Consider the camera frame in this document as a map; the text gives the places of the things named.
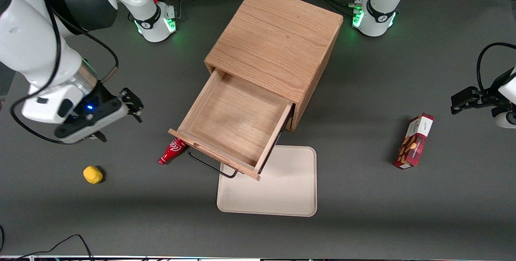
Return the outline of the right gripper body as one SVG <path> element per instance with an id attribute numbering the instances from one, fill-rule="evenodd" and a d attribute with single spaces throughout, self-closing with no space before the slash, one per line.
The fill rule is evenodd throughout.
<path id="1" fill-rule="evenodd" d="M 128 113 L 128 88 L 123 88 L 115 96 L 103 84 L 96 84 L 86 94 L 81 86 L 63 84 L 46 88 L 35 97 L 27 98 L 22 107 L 25 118 L 57 125 L 54 138 L 39 134 L 24 122 L 21 127 L 33 136 L 54 144 L 75 144 L 86 138 L 98 138 L 106 142 L 101 129 L 124 118 Z"/>

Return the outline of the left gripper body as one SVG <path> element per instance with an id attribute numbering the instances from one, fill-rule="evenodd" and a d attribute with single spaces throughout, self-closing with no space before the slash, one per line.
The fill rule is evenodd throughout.
<path id="1" fill-rule="evenodd" d="M 479 72 L 479 89 L 481 90 L 483 101 L 497 106 L 509 106 L 514 103 L 498 90 L 507 84 L 510 79 L 514 78 L 513 74 L 514 70 L 509 69 L 496 77 L 489 88 L 485 88 L 481 79 L 481 73 Z"/>

